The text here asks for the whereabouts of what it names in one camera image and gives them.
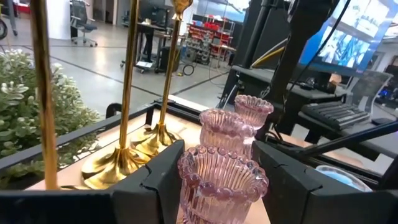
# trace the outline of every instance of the black metal frame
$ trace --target black metal frame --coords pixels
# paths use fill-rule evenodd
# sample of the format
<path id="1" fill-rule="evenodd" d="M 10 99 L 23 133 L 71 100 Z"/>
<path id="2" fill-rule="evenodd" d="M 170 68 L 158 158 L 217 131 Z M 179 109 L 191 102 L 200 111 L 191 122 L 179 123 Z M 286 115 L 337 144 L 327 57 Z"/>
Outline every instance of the black metal frame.
<path id="1" fill-rule="evenodd" d="M 153 103 L 146 104 L 140 107 L 138 110 L 131 111 L 129 114 L 129 119 L 133 119 L 143 114 L 146 114 L 146 120 L 145 123 L 142 124 L 142 126 L 148 124 L 151 125 L 153 122 L 152 119 L 154 111 L 160 110 L 161 107 L 162 107 L 161 100 L 160 99 L 155 100 Z M 119 103 L 110 104 L 106 110 L 105 120 L 99 121 L 90 126 L 81 128 L 74 132 L 58 137 L 57 146 L 61 146 L 63 144 L 66 144 L 72 140 L 78 139 L 87 134 L 91 134 L 94 132 L 104 132 L 106 130 L 118 126 L 120 124 L 121 115 L 116 114 L 116 112 L 120 111 L 120 109 L 121 109 L 121 104 Z M 178 116 L 179 118 L 185 119 L 189 122 L 201 125 L 199 120 L 199 114 L 201 113 L 201 111 L 189 108 L 185 105 L 181 105 L 174 101 L 171 100 L 169 101 L 167 107 L 167 113 L 174 116 Z M 378 188 L 378 185 L 383 178 L 381 175 L 377 173 L 371 172 L 369 170 L 364 170 L 359 167 L 355 167 L 345 162 L 337 161 L 336 159 L 332 159 L 330 157 L 322 155 L 322 153 L 324 153 L 325 151 L 315 151 L 311 152 L 310 155 L 306 155 L 305 153 L 303 153 L 306 149 L 297 147 L 288 142 L 284 141 L 280 142 L 271 136 L 268 138 L 267 143 L 270 144 L 271 146 L 274 146 L 283 153 L 293 157 L 294 159 L 297 159 L 300 162 L 303 162 L 304 164 L 307 164 L 312 167 L 316 167 L 319 165 L 340 167 L 348 171 L 349 173 L 355 175 L 357 178 L 361 179 L 364 183 L 368 184 L 373 189 Z M 28 161 L 29 159 L 32 159 L 35 156 L 39 156 L 41 153 L 42 153 L 41 145 L 37 145 L 32 148 L 13 154 L 11 156 L 7 156 L 5 158 L 0 159 L 0 174 L 6 171 L 8 167 L 18 164 L 20 162 Z"/>

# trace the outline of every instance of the green plant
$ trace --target green plant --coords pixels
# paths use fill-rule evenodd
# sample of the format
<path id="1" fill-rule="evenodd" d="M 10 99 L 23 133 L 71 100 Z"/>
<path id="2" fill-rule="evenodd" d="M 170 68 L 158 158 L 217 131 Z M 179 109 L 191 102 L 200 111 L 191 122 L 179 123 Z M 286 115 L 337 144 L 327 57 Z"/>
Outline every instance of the green plant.
<path id="1" fill-rule="evenodd" d="M 97 112 L 87 108 L 75 81 L 62 74 L 60 64 L 52 65 L 52 98 L 57 136 L 93 124 Z M 39 104 L 34 62 L 21 50 L 0 54 L 0 158 L 40 144 Z M 76 139 L 58 149 L 59 166 L 74 163 L 79 153 L 90 149 L 96 134 Z M 0 188 L 13 178 L 44 171 L 42 157 L 10 167 L 0 176 Z"/>

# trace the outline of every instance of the glass candle holder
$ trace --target glass candle holder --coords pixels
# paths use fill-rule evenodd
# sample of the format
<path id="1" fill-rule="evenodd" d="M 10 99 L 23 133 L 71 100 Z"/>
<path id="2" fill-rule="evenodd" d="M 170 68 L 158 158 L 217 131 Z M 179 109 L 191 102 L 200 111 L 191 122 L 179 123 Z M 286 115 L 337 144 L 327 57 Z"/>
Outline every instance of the glass candle holder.
<path id="1" fill-rule="evenodd" d="M 274 112 L 274 107 L 266 100 L 255 96 L 238 95 L 235 97 L 235 112 L 257 131 L 264 125 L 268 115 Z M 253 141 L 254 138 L 244 139 L 243 151 L 248 158 L 252 156 L 251 144 Z"/>
<path id="2" fill-rule="evenodd" d="M 242 117 L 224 110 L 206 110 L 199 115 L 202 129 L 200 144 L 223 147 L 243 154 L 244 138 L 253 137 L 252 126 L 247 125 Z"/>
<path id="3" fill-rule="evenodd" d="M 178 170 L 184 223 L 243 223 L 269 185 L 256 162 L 218 147 L 190 148 L 178 161 Z"/>

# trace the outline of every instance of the gray floor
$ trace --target gray floor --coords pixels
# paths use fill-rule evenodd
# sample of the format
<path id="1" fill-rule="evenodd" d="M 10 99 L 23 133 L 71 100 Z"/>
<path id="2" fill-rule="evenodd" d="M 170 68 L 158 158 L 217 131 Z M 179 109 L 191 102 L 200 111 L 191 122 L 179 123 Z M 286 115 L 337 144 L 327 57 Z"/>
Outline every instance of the gray floor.
<path id="1" fill-rule="evenodd" d="M 97 47 L 85 47 L 82 43 L 75 45 L 69 40 L 50 40 L 50 55 L 52 62 L 64 66 L 64 74 L 73 77 L 81 90 L 86 105 L 104 115 L 110 103 L 120 103 L 122 100 L 124 69 L 120 68 L 121 60 L 125 58 L 127 29 L 97 24 L 98 30 L 88 34 L 89 38 L 98 42 Z M 25 52 L 32 52 L 30 24 L 27 20 L 17 20 L 19 35 L 14 37 L 9 31 L 8 42 L 13 48 L 20 48 Z M 0 41 L 6 47 L 6 39 Z M 191 76 L 173 76 L 170 93 L 201 105 L 214 107 L 218 103 L 226 75 L 222 75 L 228 68 L 222 65 L 216 70 L 198 65 Z M 161 97 L 165 77 L 163 74 L 134 71 L 132 80 L 131 109 L 150 103 Z M 383 110 L 375 110 L 376 117 L 391 117 Z M 293 136 L 304 139 L 308 130 L 296 125 Z M 376 172 L 384 173 L 392 159 L 379 156 L 376 162 L 361 157 L 347 149 L 340 149 L 340 153 L 361 160 L 365 167 Z"/>

